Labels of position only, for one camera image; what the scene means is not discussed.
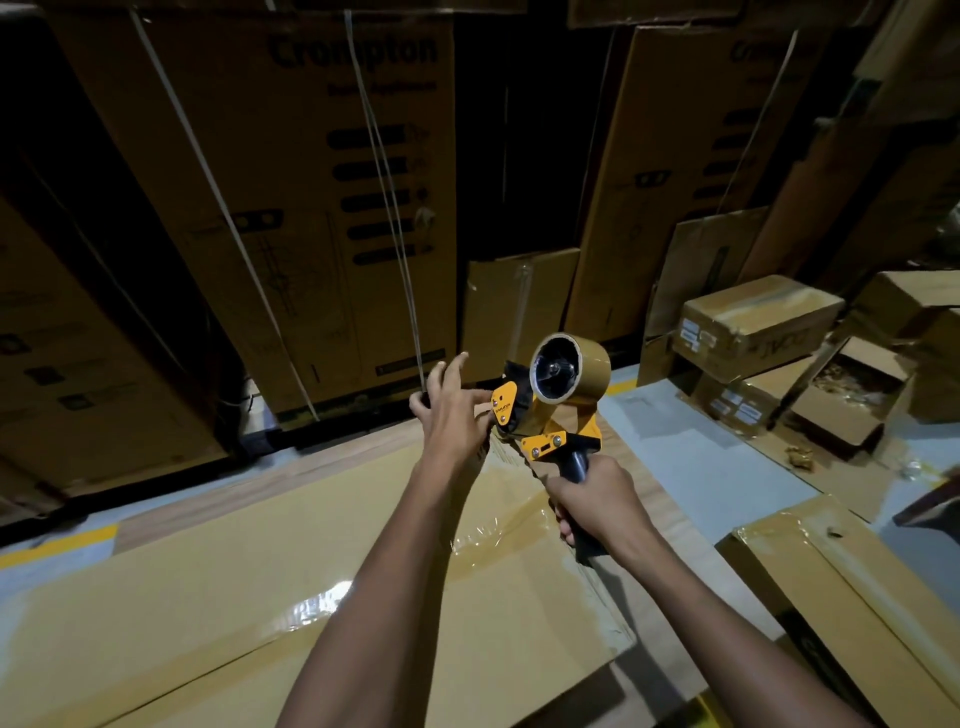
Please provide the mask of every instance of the white label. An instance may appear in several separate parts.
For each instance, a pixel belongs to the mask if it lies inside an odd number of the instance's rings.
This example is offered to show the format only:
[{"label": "white label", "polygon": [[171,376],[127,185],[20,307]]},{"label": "white label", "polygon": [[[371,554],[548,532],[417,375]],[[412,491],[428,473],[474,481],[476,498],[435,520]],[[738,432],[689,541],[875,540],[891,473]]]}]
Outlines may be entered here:
[{"label": "white label", "polygon": [[763,416],[763,413],[758,409],[754,409],[749,404],[741,404],[740,408],[736,410],[734,415],[737,420],[747,425],[756,425],[760,421],[760,418]]}]

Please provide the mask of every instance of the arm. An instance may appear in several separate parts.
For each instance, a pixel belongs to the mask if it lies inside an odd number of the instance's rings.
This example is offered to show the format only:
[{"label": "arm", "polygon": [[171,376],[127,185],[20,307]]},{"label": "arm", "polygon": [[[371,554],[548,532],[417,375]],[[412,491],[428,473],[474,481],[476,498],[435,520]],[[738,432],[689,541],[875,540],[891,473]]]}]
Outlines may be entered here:
[{"label": "arm", "polygon": [[735,725],[869,725],[687,567],[613,458],[594,455],[585,483],[551,478],[547,491],[558,504],[561,537],[573,543],[569,513],[650,593]]},{"label": "arm", "polygon": [[277,728],[396,724],[450,485],[492,425],[490,413],[473,416],[473,405],[490,401],[491,393],[460,388],[466,358],[454,358],[445,375],[443,362],[430,373],[430,408],[420,393],[410,398],[423,425],[423,455],[348,596],[307,657]]}]

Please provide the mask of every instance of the warehouse floor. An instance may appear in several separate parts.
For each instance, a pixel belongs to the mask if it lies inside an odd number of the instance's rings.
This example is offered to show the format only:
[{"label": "warehouse floor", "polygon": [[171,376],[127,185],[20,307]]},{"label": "warehouse floor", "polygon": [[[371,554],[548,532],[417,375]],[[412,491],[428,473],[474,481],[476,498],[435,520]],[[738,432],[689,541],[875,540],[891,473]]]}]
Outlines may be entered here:
[{"label": "warehouse floor", "polygon": [[[600,401],[600,412],[710,542],[716,543],[739,525],[817,495],[797,476],[679,400],[669,380],[636,389],[632,386],[635,379],[636,366],[614,372],[608,395]],[[902,435],[928,471],[954,465],[951,454],[955,458],[960,451],[960,424],[912,425]],[[109,558],[116,524],[123,519],[298,457],[298,450],[282,450],[241,473],[96,513],[72,530],[2,548],[0,599]],[[960,544],[940,530],[902,528],[890,521],[928,488],[924,480],[899,480],[872,528],[960,615],[960,579],[956,578]]]}]

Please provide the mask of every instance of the forearm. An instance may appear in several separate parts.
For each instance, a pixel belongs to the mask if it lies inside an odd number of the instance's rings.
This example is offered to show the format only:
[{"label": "forearm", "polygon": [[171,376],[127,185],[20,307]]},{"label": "forearm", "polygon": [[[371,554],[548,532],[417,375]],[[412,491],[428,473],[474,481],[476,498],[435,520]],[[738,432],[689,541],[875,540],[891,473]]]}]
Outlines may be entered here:
[{"label": "forearm", "polygon": [[666,541],[646,538],[624,566],[657,602],[735,725],[867,725],[714,594]]},{"label": "forearm", "polygon": [[452,469],[420,463],[324,628],[278,728],[387,726],[403,694]]}]

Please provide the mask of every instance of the hand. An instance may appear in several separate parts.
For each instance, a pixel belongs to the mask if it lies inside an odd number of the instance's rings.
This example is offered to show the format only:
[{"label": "hand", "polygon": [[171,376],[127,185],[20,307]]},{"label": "hand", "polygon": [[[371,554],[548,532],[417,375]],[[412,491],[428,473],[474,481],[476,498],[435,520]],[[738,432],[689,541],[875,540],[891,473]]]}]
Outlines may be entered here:
[{"label": "hand", "polygon": [[590,456],[584,482],[551,477],[546,490],[554,502],[561,538],[571,546],[574,537],[567,514],[624,567],[625,561],[646,554],[651,546],[665,545],[640,503],[634,480],[608,455]]},{"label": "hand", "polygon": [[467,361],[463,352],[447,367],[439,362],[426,380],[430,406],[420,392],[410,396],[410,411],[423,425],[421,462],[437,464],[457,473],[487,441],[493,425],[493,413],[473,416],[473,406],[489,402],[493,392],[486,389],[461,389],[460,371]]}]

